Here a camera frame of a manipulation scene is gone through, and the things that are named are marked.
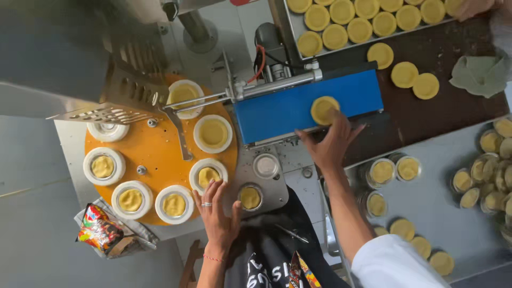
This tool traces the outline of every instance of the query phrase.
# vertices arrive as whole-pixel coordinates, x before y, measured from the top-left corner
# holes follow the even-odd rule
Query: red snack packet
[[[87,205],[76,241],[85,242],[108,255],[123,238],[123,229],[110,221],[100,207]]]

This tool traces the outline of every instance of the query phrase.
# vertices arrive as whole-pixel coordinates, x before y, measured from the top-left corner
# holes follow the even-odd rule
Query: white sleeve
[[[364,288],[450,287],[397,235],[383,235],[363,245],[354,257],[352,272]]]

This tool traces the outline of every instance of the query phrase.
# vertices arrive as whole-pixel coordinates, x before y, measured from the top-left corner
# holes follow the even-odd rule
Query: hand
[[[316,143],[313,138],[304,131],[295,131],[306,145],[311,158],[313,158],[313,161],[315,161],[324,175],[331,172],[339,172],[342,168],[342,161],[350,142],[352,142],[366,126],[360,125],[357,129],[352,131],[349,120],[341,114],[340,111],[332,109],[330,113],[334,114],[334,121],[322,142]]]
[[[501,3],[503,0],[465,0],[455,13],[455,18],[462,22]]]
[[[226,182],[210,181],[204,195],[201,196],[194,190],[194,199],[197,209],[201,213],[208,244],[204,249],[204,254],[215,259],[224,259],[229,252],[231,244],[240,232],[240,215],[242,212],[242,203],[235,201],[232,207],[231,218],[224,215],[222,209],[222,196],[226,191]],[[212,206],[202,207],[201,204],[212,203]]]

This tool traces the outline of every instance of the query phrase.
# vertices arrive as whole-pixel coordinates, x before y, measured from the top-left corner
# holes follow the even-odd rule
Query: wooden chair
[[[196,240],[190,246],[188,252],[187,261],[183,268],[183,274],[181,275],[179,288],[196,288],[197,280],[194,274],[194,263],[196,260],[203,258],[204,248],[199,248],[199,240]]]

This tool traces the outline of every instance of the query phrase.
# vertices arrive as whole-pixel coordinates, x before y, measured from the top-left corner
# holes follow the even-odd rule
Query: red wire
[[[265,48],[263,48],[263,46],[261,46],[261,45],[256,45],[256,52],[258,50],[260,50],[261,54],[263,55],[263,59],[261,61],[260,68],[258,69],[257,74],[253,78],[251,78],[249,81],[247,81],[247,83],[250,83],[250,82],[256,80],[258,78],[258,76],[261,74],[261,72],[263,71],[263,67],[265,66]]]

